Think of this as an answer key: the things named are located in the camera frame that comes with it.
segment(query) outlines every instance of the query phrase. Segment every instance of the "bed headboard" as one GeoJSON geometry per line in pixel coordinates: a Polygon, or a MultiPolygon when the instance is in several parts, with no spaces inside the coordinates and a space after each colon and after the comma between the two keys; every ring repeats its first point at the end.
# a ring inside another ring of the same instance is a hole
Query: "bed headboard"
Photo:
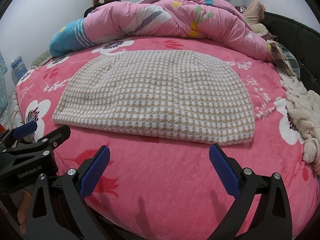
{"type": "Polygon", "coordinates": [[[301,81],[320,94],[320,33],[293,19],[265,12],[262,23],[297,59],[301,81]]]}

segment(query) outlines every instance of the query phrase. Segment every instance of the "silver screw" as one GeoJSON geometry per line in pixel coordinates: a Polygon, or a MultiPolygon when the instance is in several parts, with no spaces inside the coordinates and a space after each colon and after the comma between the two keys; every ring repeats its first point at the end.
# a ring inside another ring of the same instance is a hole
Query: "silver screw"
{"type": "Polygon", "coordinates": [[[247,174],[247,175],[251,175],[252,174],[252,170],[250,170],[249,168],[245,168],[243,170],[244,174],[247,174]]]}
{"type": "Polygon", "coordinates": [[[39,179],[44,179],[44,178],[45,178],[45,174],[44,174],[44,173],[41,173],[38,178],[39,178],[39,179]]]}
{"type": "Polygon", "coordinates": [[[280,179],[280,178],[281,178],[281,176],[280,176],[279,173],[275,173],[275,174],[273,174],[273,176],[274,176],[276,179],[280,179]]]}
{"type": "Polygon", "coordinates": [[[68,175],[73,175],[76,173],[76,170],[75,169],[70,169],[68,170],[68,175]]]}

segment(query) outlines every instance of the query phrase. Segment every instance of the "folded blanket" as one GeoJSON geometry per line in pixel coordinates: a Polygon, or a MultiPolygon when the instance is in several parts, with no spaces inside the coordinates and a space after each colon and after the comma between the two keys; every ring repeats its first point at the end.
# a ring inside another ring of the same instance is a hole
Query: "folded blanket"
{"type": "Polygon", "coordinates": [[[253,59],[273,62],[265,41],[224,0],[142,0],[113,2],[63,27],[50,52],[63,56],[127,35],[210,39],[253,59]]]}
{"type": "Polygon", "coordinates": [[[303,160],[312,163],[315,172],[320,175],[320,96],[307,91],[303,83],[295,76],[280,73],[282,85],[287,92],[287,109],[292,119],[292,129],[297,129],[303,138],[303,160]]]}
{"type": "Polygon", "coordinates": [[[224,61],[183,50],[102,54],[69,81],[58,124],[220,145],[252,140],[244,84],[224,61]]]}

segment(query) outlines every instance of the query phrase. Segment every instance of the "houndstooth fabric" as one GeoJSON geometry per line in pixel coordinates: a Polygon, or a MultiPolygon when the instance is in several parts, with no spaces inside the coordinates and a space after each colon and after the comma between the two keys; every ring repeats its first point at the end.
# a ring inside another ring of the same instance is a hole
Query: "houndstooth fabric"
{"type": "Polygon", "coordinates": [[[53,121],[221,145],[251,141],[251,100],[237,74],[193,51],[103,54],[69,81],[53,121]]]}

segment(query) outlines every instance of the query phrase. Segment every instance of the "pink bedsheet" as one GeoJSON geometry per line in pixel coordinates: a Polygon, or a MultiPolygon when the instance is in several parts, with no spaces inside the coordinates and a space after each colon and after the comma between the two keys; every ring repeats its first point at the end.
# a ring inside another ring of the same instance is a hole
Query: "pink bedsheet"
{"type": "MultiPolygon", "coordinates": [[[[37,120],[35,139],[57,128],[52,114],[68,79],[101,53],[144,49],[183,49],[218,57],[230,64],[251,96],[256,119],[253,141],[223,147],[242,167],[256,174],[279,172],[292,212],[293,234],[308,223],[318,203],[318,182],[302,161],[303,140],[287,117],[285,91],[270,63],[253,60],[209,40],[132,37],[55,59],[30,70],[17,95],[25,121],[37,120]]],[[[101,145],[110,163],[86,202],[106,218],[147,239],[206,239],[221,222],[233,197],[227,195],[212,167],[209,145],[116,134],[71,127],[71,137],[55,150],[59,174],[77,168],[101,145]]],[[[259,198],[242,226],[247,230],[259,198]]]]}

